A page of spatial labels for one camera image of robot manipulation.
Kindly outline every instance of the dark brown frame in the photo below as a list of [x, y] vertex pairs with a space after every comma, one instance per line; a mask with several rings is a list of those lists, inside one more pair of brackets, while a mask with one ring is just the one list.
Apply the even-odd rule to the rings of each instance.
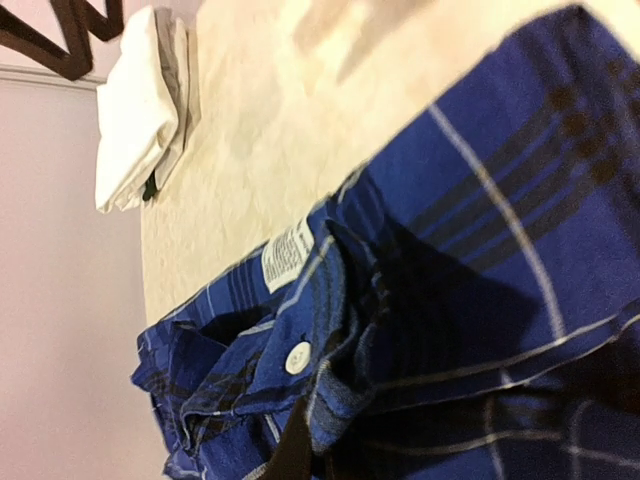
[[122, 0], [106, 0], [104, 17], [86, 0], [50, 0], [68, 51], [0, 6], [0, 45], [22, 53], [68, 80], [93, 70], [89, 32], [103, 42], [124, 30]]

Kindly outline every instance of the shirt button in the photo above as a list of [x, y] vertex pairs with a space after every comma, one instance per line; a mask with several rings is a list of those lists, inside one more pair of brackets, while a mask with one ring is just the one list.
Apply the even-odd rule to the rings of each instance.
[[289, 352], [284, 368], [291, 375], [297, 375], [309, 365], [309, 360], [311, 360], [311, 344], [300, 342]]

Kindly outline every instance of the blue plaid shirt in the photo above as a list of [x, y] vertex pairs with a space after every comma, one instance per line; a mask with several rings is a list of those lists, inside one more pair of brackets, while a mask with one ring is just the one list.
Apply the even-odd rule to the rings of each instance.
[[259, 478], [305, 395], [376, 478], [640, 478], [639, 159], [610, 33], [521, 28], [313, 209], [295, 280], [260, 247], [140, 335], [165, 474]]

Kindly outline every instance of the wall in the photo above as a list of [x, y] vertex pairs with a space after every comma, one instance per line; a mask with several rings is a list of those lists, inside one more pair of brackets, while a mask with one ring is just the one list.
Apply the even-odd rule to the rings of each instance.
[[[104, 1], [88, 1], [104, 13]], [[66, 48], [58, 21], [48, 0], [0, 0], [0, 3], [51, 41]], [[145, 5], [155, 5], [172, 8], [188, 23], [195, 17], [200, 3], [201, 0], [123, 0], [125, 18]], [[120, 55], [118, 42], [115, 40], [106, 44], [92, 38], [91, 43], [95, 67], [93, 74], [106, 77]], [[5, 47], [0, 47], [0, 65], [39, 67], [36, 62]]]
[[93, 93], [0, 83], [0, 479], [160, 479], [130, 384], [139, 212], [94, 210]]

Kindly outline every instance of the white tag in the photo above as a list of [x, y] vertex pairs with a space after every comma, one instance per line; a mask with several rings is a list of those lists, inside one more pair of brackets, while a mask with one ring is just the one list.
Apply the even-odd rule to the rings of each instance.
[[298, 278], [311, 247], [313, 234], [306, 220], [269, 240], [262, 251], [262, 273], [269, 293]]

